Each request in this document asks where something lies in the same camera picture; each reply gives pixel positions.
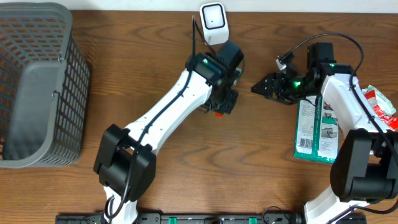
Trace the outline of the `dark green packet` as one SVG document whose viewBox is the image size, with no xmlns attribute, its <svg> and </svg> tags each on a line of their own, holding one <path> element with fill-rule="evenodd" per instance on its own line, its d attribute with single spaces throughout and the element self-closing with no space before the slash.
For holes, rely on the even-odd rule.
<svg viewBox="0 0 398 224">
<path fill-rule="evenodd" d="M 320 96 L 308 96 L 298 104 L 294 157 L 334 163 L 340 130 L 336 115 Z"/>
</svg>

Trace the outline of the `red snack bag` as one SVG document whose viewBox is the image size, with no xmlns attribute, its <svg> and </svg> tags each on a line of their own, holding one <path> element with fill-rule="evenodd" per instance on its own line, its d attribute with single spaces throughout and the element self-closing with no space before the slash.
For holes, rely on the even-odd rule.
<svg viewBox="0 0 398 224">
<path fill-rule="evenodd" d="M 364 96 L 378 117 L 381 118 L 393 131 L 395 131 L 397 129 L 397 117 L 385 114 L 385 112 L 383 112 L 383 110 L 377 105 L 375 97 L 369 97 L 369 93 Z"/>
</svg>

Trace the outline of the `light green wipes pack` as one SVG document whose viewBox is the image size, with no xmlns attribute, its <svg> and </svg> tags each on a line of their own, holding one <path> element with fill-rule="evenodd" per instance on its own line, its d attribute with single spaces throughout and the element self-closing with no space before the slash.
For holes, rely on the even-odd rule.
<svg viewBox="0 0 398 224">
<path fill-rule="evenodd" d="M 362 93 L 364 95 L 367 95 L 369 93 L 370 98 L 375 97 L 377 105 L 388 116 L 392 116 L 397 111 L 391 101 L 386 96 L 384 96 L 376 87 L 369 85 L 367 88 L 362 89 Z"/>
</svg>

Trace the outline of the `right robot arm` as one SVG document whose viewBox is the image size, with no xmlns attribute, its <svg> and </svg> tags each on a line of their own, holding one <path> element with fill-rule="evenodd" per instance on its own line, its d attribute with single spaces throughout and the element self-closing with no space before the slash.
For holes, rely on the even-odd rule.
<svg viewBox="0 0 398 224">
<path fill-rule="evenodd" d="M 385 215 L 397 209 L 397 205 L 387 210 L 368 207 L 397 197 L 397 133 L 373 111 L 351 66 L 317 62 L 298 76 L 284 65 L 251 91 L 285 105 L 318 93 L 345 135 L 331 167 L 330 186 L 307 202 L 293 223 L 336 223 L 356 210 Z"/>
</svg>

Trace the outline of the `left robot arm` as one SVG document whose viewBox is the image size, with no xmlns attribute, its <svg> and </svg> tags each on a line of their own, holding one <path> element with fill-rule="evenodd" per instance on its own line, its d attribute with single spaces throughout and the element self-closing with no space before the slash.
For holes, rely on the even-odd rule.
<svg viewBox="0 0 398 224">
<path fill-rule="evenodd" d="M 197 108 L 230 114 L 243 74 L 241 51 L 190 57 L 175 85 L 144 115 L 124 128 L 112 124 L 93 166 L 106 192 L 102 223 L 134 223 L 137 201 L 155 179 L 157 156 L 170 135 Z"/>
</svg>

